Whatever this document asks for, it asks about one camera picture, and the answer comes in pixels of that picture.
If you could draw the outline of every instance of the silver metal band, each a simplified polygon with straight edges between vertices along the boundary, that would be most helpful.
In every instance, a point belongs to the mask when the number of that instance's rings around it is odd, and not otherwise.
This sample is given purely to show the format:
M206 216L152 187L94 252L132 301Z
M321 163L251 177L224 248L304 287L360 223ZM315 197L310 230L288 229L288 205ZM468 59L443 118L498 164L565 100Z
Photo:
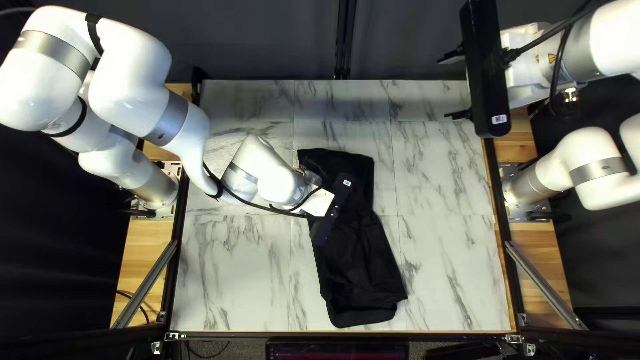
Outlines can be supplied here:
M502 194L509 205L522 211L532 211L536 203L558 193L540 182L536 175L537 164L502 182Z
M143 155L136 152L134 157L143 157ZM143 200L145 208L156 210L171 204L178 193L178 184L174 183L162 169L153 164L152 166L153 171L149 180L135 189L128 190Z
M589 43L591 18L593 14L573 25L566 42L562 63L572 79L587 82L605 76L598 70Z
M233 161L231 161L229 163L228 168L230 168L231 170L233 170L234 172L236 172L238 175L242 176L243 178L251 181L252 183L258 185L258 178L249 174L248 172L244 171L243 169L241 169L239 166L237 166Z
M599 177L626 172L627 166L620 156L607 158L585 164L569 171L573 185L577 186Z
M188 110L189 103L187 100L175 92L169 91L169 101L160 117L160 121L143 139L160 147L170 143L182 129L182 125L187 119Z
M91 68L89 60L78 49L60 38L41 31L23 31L13 48L31 50L48 56L76 73L80 81L84 81Z

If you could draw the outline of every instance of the wooden table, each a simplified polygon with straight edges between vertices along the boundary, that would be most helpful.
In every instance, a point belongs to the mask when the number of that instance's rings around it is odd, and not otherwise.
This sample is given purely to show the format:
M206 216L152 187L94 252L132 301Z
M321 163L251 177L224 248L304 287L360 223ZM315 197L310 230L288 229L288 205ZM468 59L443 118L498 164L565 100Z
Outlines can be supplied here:
M191 100L190 84L167 84L167 87ZM495 139L495 148L498 162L525 162L537 156L536 146L527 112L524 109L515 109L511 112L513 127L511 132L499 139ZM155 145L145 142L144 153L151 160L179 160L178 157ZM125 245L124 258L120 270L118 289L133 293L136 291L142 279L151 269L166 244L171 239L173 222L140 221L132 220L129 224L129 234ZM518 248L527 256L529 261L538 269L545 279L560 294L563 300L571 305L569 291L564 277L564 269L558 251L556 234L552 223L517 223L511 224L511 237ZM502 247L499 232L496 226L496 239L498 247ZM502 250L499 251L504 270L504 258ZM520 285L525 311L534 325L551 327L568 327L567 324L556 315L551 306L544 299L540 291L533 285L526 275L520 274ZM158 279L149 295L145 299L143 308L147 311L153 322L160 309L162 291L164 286L164 274ZM112 323L115 321L128 299L117 295L113 307ZM515 329L515 322L511 308L509 307L509 319L511 328ZM130 326L145 324L144 316L140 311L136 313Z

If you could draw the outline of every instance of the metal mounting plate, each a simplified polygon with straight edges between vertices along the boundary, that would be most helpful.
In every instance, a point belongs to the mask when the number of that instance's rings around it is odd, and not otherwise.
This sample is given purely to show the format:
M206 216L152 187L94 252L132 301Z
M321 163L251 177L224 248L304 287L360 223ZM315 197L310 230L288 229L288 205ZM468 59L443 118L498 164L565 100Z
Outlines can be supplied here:
M515 176L516 173L519 171L518 170L519 165L520 163L498 163L498 171L500 172L500 179L503 179L509 176ZM536 210L536 212L537 211L545 212L545 213L551 212L551 205L549 204L549 200L543 200L535 204L535 206L536 206L536 209L539 209L539 210ZM527 220L526 211L522 211L517 208L514 208L513 206L510 206L509 204L507 204L507 202L504 203L504 207L507 210L507 216L509 217L509 222L550 222L551 221L551 219L547 219L547 218Z
M171 177L176 186L180 183L180 177L182 176L182 162L181 161L161 161L164 164L163 172ZM131 209L146 209L143 204L140 203L138 198L135 198L131 202ZM173 221L175 217L175 200L168 206L156 210L156 217L147 218L143 216L132 216L131 220L141 221Z

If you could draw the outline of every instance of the power cable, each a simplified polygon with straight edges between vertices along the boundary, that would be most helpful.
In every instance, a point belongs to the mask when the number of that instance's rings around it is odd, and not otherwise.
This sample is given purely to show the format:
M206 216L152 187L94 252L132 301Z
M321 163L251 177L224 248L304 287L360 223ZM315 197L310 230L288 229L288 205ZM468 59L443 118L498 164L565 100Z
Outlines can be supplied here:
M227 343L225 344L225 346L222 347L222 349L220 349L220 351L218 351L217 353L213 354L213 355L202 355L202 354L198 354L198 352L196 352L195 350L191 349L191 347L189 346L189 342L188 341L184 341L184 344L187 346L187 357L189 358L189 360L191 360L191 354L196 355L202 359L213 359L214 357L222 354L223 351L225 351L225 349L227 348L227 346L229 346L229 343L231 341L227 341Z

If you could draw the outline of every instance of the metal pole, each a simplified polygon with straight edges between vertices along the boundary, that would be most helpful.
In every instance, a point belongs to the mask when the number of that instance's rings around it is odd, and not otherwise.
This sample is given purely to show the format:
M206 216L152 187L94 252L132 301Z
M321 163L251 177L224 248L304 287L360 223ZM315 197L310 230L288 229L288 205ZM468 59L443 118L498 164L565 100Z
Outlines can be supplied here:
M513 258L518 266L524 270L527 276L540 289L547 302L554 308L556 313L566 321L574 330L589 330L582 320L573 312L573 310L562 300L560 295L549 285L545 278L540 275L535 266L527 260L527 258L518 251L512 241L505 241L504 248Z
M169 260L171 260L171 257L173 256L173 254L175 253L175 249L177 248L177 244L178 242L175 240L172 240L169 242L169 244L167 244L167 246L162 251L162 254L160 254L158 260L156 260L154 266L151 267L151 270L149 270L147 276L145 276L144 280L142 280L142 283L140 283L140 286L138 286L136 293L133 294L127 305L120 313L120 316L118 316L115 323L113 323L113 326L111 327L112 329L120 329L129 325L129 323L133 319L133 316L138 311L138 308L145 300L145 297L147 297L147 294L149 294L151 287L153 287L153 285L156 283L156 280L162 273L162 270L167 265Z

